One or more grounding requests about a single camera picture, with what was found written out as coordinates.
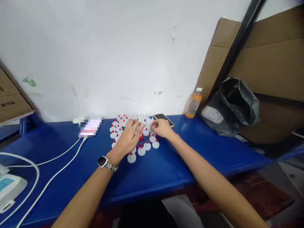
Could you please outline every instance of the orange juice bottle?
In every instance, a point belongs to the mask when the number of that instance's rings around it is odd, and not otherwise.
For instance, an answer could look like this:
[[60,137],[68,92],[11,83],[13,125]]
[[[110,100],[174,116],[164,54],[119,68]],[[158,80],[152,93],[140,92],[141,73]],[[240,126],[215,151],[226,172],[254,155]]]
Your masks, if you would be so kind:
[[195,116],[196,110],[199,107],[200,101],[202,100],[202,88],[196,88],[196,91],[191,95],[191,99],[186,109],[186,117],[193,118]]

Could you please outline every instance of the wristwatch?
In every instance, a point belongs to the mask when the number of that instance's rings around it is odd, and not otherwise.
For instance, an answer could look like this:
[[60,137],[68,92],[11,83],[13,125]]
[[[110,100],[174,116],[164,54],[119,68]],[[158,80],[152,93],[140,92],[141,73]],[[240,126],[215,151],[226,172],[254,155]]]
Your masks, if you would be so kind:
[[116,172],[118,170],[118,166],[113,166],[112,164],[110,164],[109,160],[105,157],[105,156],[101,156],[98,159],[97,164],[101,167],[101,168],[107,168],[110,169],[112,172]]

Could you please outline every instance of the white cable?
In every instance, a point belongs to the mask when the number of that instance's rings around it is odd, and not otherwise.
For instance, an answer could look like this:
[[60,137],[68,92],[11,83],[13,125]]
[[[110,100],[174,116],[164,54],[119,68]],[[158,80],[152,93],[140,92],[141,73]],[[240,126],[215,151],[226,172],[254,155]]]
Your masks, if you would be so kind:
[[37,165],[35,163],[33,163],[31,160],[29,160],[29,159],[27,159],[25,157],[22,157],[22,156],[19,156],[19,155],[15,155],[15,154],[11,154],[11,153],[4,153],[4,152],[0,152],[0,155],[7,155],[7,156],[11,156],[11,157],[22,159],[22,160],[30,163],[36,169],[36,172],[37,172],[36,180],[35,180],[35,183],[34,183],[32,189],[30,190],[30,192],[28,193],[28,195],[24,198],[24,200],[19,204],[19,206],[16,207],[16,209],[0,223],[0,226],[1,226],[3,223],[6,222],[6,220],[8,220],[24,204],[24,202],[31,195],[31,193],[33,192],[33,190],[36,187],[36,184],[37,184],[37,182],[39,180],[40,172],[39,172],[39,168],[37,167]]
[[[49,163],[49,162],[51,162],[51,161],[53,161],[53,160],[55,160],[55,159],[61,157],[62,155],[64,155],[65,153],[67,153],[70,149],[72,149],[72,148],[76,145],[76,143],[79,142],[79,140],[80,140],[80,138],[77,140],[77,142],[74,143],[74,145],[72,145],[72,146],[71,146],[66,152],[64,152],[63,154],[61,154],[61,155],[57,156],[56,158],[53,158],[53,159],[51,159],[51,160],[49,160],[49,161],[46,161],[46,162],[43,162],[43,163],[40,163],[40,164],[36,164],[36,165],[37,165],[37,166],[43,165],[43,164]],[[15,168],[15,167],[33,167],[33,166],[32,166],[32,165],[30,165],[30,166],[23,166],[23,165],[22,165],[22,166],[21,166],[21,165],[18,165],[18,166],[7,166],[7,168]]]
[[36,205],[36,203],[38,202],[38,200],[40,199],[40,197],[42,196],[42,194],[45,192],[46,188],[48,187],[48,185],[51,183],[51,181],[62,171],[64,170],[78,155],[80,148],[82,146],[82,144],[85,142],[87,138],[84,138],[82,143],[80,144],[77,153],[75,154],[75,156],[72,158],[71,161],[68,162],[68,164],[66,164],[61,170],[59,170],[48,182],[47,184],[44,186],[42,192],[40,193],[40,195],[37,197],[37,199],[35,200],[35,202],[32,204],[32,206],[30,207],[30,209],[28,209],[28,211],[25,213],[25,215],[23,216],[23,218],[20,220],[20,222],[18,223],[16,228],[20,228],[22,222],[25,220],[25,218],[27,217],[27,215],[30,213],[30,211],[33,209],[33,207]]

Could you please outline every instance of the plastic bag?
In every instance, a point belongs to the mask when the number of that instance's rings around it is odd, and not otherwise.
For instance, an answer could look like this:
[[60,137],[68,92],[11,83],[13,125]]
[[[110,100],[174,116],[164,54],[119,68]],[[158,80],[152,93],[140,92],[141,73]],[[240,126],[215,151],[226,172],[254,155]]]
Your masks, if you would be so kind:
[[259,108],[259,100],[241,79],[227,78],[199,115],[218,135],[232,137],[241,124],[260,122]]

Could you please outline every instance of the black metal frame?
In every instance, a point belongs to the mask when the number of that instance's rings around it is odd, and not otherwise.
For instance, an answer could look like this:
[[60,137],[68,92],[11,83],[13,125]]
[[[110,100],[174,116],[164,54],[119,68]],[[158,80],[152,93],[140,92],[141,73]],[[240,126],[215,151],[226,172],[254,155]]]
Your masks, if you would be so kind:
[[216,78],[216,81],[210,91],[207,102],[211,100],[212,96],[219,89],[220,84],[225,81],[228,77],[229,72],[232,69],[232,66],[237,59],[241,49],[243,48],[252,28],[254,22],[256,21],[264,3],[266,0],[251,0],[251,3],[247,9],[245,17],[242,21],[240,30],[237,33],[237,36],[228,52],[228,55],[225,59],[225,62]]

